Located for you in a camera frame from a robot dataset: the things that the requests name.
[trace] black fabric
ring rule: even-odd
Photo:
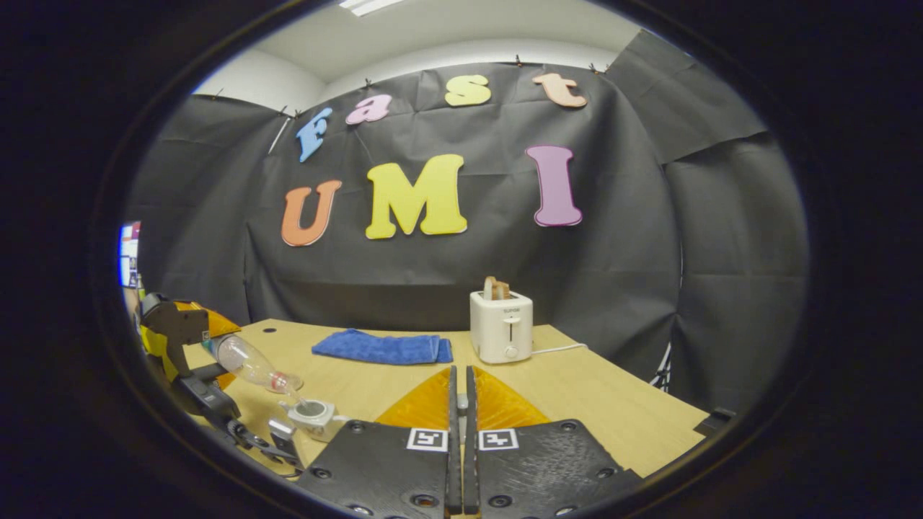
[[[126,207],[140,220],[145,288],[189,298],[241,324],[244,221],[254,171],[284,119],[251,103],[189,99],[145,157]]]
[[[534,301],[551,323],[634,375],[653,377],[674,344],[670,389],[739,410],[784,358],[804,290],[807,246],[797,191],[759,119],[687,55],[642,33],[605,75],[567,66],[473,64],[425,70],[322,103],[297,119],[194,96],[151,149],[127,217],[143,222],[149,290],[196,299],[229,318],[386,330],[464,330],[468,294],[487,275]],[[532,78],[574,79],[581,109]],[[491,99],[449,106],[450,78],[481,74]],[[389,114],[347,126],[363,99]],[[304,163],[296,133],[330,107]],[[583,220],[541,227],[534,145],[573,150]],[[414,183],[455,153],[457,235],[370,240],[369,169],[397,163]],[[285,195],[342,181],[325,234],[281,237]],[[318,195],[301,225],[314,222]]]

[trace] foam letter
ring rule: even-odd
[[[391,223],[390,211],[406,235],[414,231],[420,212],[426,205],[426,217],[420,230],[427,235],[452,235],[468,228],[459,209],[458,173],[464,164],[460,155],[437,155],[423,166],[414,186],[396,163],[368,170],[372,181],[372,223],[366,228],[369,239],[390,238],[397,228]]]
[[[583,214],[574,207],[570,194],[568,161],[573,151],[560,146],[532,146],[526,155],[538,168],[538,186],[542,207],[535,213],[535,223],[543,227],[576,225]]]
[[[327,119],[324,119],[324,117],[332,113],[331,108],[324,108],[320,111],[320,114],[315,115],[313,119],[307,122],[305,127],[295,134],[301,140],[301,158],[298,159],[299,162],[306,161],[311,156],[311,153],[317,151],[320,145],[324,143],[324,139],[320,138],[327,131]]]
[[[282,240],[292,247],[303,247],[318,241],[330,223],[330,209],[333,207],[333,194],[343,185],[339,180],[328,180],[318,186],[318,213],[310,227],[301,226],[301,210],[305,199],[311,194],[310,187],[292,189],[285,195],[285,213],[282,215]]]
[[[484,76],[458,76],[446,83],[446,103],[452,106],[486,103],[490,99],[490,89],[485,86]]]
[[[577,81],[573,79],[563,79],[560,74],[545,74],[532,78],[532,81],[545,87],[545,95],[548,96],[548,99],[561,106],[579,108],[586,104],[585,97],[570,93],[569,87],[577,86]]]
[[[358,125],[364,121],[378,121],[388,114],[388,104],[390,102],[391,96],[386,93],[363,99],[355,106],[356,110],[346,116],[346,124]]]

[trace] letter m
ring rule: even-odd
[[[390,238],[397,228],[390,212],[406,235],[414,231],[420,212],[426,205],[426,217],[420,230],[427,235],[452,235],[468,228],[459,210],[458,173],[464,164],[460,155],[437,155],[423,166],[416,184],[396,163],[375,166],[368,171],[373,184],[372,223],[366,228],[369,239]]]

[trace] blue towel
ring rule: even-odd
[[[438,335],[376,337],[353,328],[332,334],[311,348],[311,352],[403,366],[452,361],[449,339],[442,339]]]

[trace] toaster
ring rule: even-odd
[[[524,360],[532,355],[532,299],[509,292],[509,299],[484,299],[471,292],[471,343],[487,364]]]

